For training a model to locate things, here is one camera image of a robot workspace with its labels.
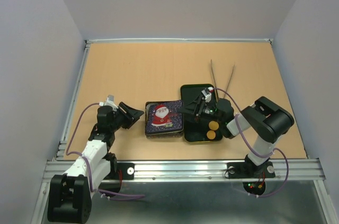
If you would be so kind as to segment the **metal tongs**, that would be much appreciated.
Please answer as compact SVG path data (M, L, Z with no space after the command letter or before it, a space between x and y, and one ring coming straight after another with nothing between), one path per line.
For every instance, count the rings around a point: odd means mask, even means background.
M210 71L211 71L212 81L213 81L214 85L217 86L217 81L216 81L216 76L215 76L215 71L214 71L213 60L212 59L210 60ZM234 71L235 71L235 64L233 64L233 66L231 68L231 73L230 73L230 76L228 78L228 82L227 82L227 85L226 85L226 88L225 88L225 92L226 93L229 90L230 83L232 81Z

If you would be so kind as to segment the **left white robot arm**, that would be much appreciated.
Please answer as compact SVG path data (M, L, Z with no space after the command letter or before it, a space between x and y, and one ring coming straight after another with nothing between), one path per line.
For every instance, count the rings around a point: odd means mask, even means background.
M98 193L109 201L130 201L144 198L143 194L123 194L100 189L105 178L120 175L115 154L110 152L115 132L130 129L144 114L120 102L97 103L97 122L82 152L66 150L77 155L69 169L54 175L50 181L47 219L50 222L86 223L92 210L92 197Z

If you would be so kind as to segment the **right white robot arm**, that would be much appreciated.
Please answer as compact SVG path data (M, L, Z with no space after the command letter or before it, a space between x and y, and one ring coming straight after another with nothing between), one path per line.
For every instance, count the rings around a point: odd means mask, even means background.
M201 132L209 140L218 136L232 139L242 136L249 128L257 133L255 144L248 147L244 162L228 168L230 178L248 178L264 173L276 143L294 125L288 111L264 96L235 113L229 100L221 98L214 102L212 92L206 89L195 100L179 108L179 112L192 125L201 126Z

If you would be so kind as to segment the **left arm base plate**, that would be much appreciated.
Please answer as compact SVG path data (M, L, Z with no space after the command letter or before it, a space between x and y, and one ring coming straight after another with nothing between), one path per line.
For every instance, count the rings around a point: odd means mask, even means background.
M131 162L111 164L111 170L105 177L106 180L133 180L135 164Z

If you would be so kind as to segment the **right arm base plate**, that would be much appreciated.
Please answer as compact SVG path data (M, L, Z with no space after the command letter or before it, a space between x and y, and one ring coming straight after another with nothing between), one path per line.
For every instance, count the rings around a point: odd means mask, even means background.
M260 166L246 162L231 162L227 164L227 174L230 179L275 178L272 162Z

